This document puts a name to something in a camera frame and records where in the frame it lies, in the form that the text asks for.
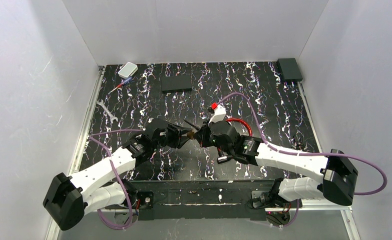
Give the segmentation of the brass padlock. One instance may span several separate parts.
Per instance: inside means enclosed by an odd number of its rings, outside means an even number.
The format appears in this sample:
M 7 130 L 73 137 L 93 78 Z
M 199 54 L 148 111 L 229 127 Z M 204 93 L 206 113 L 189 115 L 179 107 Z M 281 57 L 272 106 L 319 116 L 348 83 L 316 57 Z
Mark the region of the brass padlock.
M 189 139 L 194 139 L 194 132 L 193 131 L 189 131 L 188 133 L 186 133 L 186 137 L 188 137 Z

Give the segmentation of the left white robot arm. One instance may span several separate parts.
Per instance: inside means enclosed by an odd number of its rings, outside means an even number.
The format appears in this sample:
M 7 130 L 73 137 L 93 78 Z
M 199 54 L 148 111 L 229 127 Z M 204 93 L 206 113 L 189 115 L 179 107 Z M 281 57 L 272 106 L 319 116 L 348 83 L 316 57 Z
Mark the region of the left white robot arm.
M 98 163 L 72 175 L 56 175 L 43 200 L 43 207 L 63 230 L 76 226 L 89 212 L 132 202 L 120 174 L 152 158 L 163 147 L 181 148 L 192 138 L 192 130 L 165 120 L 152 119 L 115 152 Z

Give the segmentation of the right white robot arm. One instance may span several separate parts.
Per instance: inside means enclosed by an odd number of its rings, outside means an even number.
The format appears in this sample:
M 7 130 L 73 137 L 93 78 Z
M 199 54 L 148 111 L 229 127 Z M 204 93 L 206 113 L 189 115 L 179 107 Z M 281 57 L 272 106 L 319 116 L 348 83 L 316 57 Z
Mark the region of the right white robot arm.
M 274 167 L 302 175 L 298 179 L 277 180 L 272 197 L 286 202 L 297 199 L 326 199 L 334 204 L 352 205 L 358 170 L 342 152 L 309 153 L 264 143 L 241 135 L 226 121 L 204 125 L 193 134 L 201 147 L 216 147 L 228 159 L 245 165 Z

